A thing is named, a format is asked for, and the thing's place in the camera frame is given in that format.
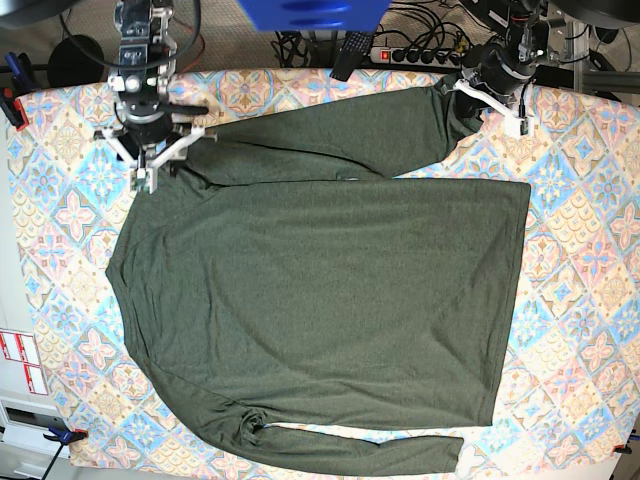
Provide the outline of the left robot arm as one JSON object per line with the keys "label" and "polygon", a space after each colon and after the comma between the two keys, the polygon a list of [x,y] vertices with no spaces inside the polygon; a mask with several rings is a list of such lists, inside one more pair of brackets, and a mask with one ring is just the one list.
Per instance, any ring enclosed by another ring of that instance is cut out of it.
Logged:
{"label": "left robot arm", "polygon": [[455,84],[456,116],[477,116],[493,101],[527,113],[526,101],[536,70],[549,61],[546,1],[463,1],[472,17],[493,32],[481,45],[470,48],[462,60]]}

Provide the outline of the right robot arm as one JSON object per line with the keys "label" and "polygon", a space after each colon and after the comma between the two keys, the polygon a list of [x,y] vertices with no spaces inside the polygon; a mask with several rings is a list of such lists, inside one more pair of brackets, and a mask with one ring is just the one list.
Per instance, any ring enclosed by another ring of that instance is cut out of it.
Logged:
{"label": "right robot arm", "polygon": [[186,45],[180,47],[169,33],[174,18],[171,1],[120,1],[114,23],[121,35],[118,59],[110,68],[108,86],[115,94],[117,127],[101,137],[129,168],[134,190],[155,189],[159,170],[182,161],[186,150],[205,133],[203,127],[177,125],[176,115],[209,113],[206,106],[178,105],[169,99],[169,86],[177,60],[200,35],[201,3],[192,3],[193,22]]}

